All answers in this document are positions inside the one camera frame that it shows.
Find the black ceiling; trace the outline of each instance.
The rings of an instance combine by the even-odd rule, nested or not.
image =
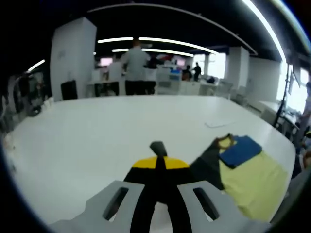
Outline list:
[[[12,3],[7,5],[2,15],[4,36],[1,38],[0,65],[4,76],[20,73],[42,59],[49,59],[53,30],[75,18],[86,16],[97,26],[97,40],[124,37],[146,36],[174,39],[193,43],[217,51],[226,52],[230,46],[244,46],[241,41],[218,27],[174,10],[149,6],[128,6],[99,10],[88,10],[104,5],[126,4],[130,0],[88,0],[83,3],[74,0],[41,0],[33,5]],[[257,17],[241,0],[143,0],[136,3],[155,3],[176,7],[200,14],[226,27],[248,43],[259,57],[280,61],[280,56],[269,34]],[[265,15],[280,39],[284,48],[294,48],[308,55],[282,14],[268,0],[252,0]],[[289,7],[298,17],[307,34],[311,27],[308,20],[310,1],[287,0]],[[153,48],[189,51],[189,47],[166,43],[151,43]],[[128,48],[130,42],[96,44],[98,55],[108,55],[111,49]]]

